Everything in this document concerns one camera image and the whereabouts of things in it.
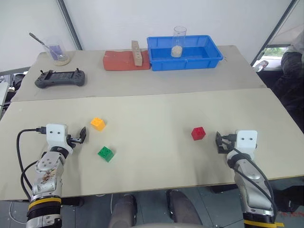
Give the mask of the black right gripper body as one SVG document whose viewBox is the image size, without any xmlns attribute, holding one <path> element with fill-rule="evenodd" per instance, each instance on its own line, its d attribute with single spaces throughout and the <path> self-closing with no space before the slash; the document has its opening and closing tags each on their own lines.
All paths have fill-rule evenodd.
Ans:
<svg viewBox="0 0 304 228">
<path fill-rule="evenodd" d="M 230 152 L 235 147 L 235 143 L 237 140 L 237 134 L 235 133 L 235 134 L 223 135 L 221 137 L 221 139 L 223 142 L 225 142 L 223 144 L 226 145 L 225 152 Z"/>
</svg>

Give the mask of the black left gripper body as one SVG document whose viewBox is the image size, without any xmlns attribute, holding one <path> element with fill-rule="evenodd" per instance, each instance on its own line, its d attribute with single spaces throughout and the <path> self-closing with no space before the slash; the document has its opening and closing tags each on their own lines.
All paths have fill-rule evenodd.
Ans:
<svg viewBox="0 0 304 228">
<path fill-rule="evenodd" d="M 80 139 L 73 138 L 70 134 L 67 135 L 66 142 L 69 146 L 75 146 L 76 143 L 80 143 Z"/>
</svg>

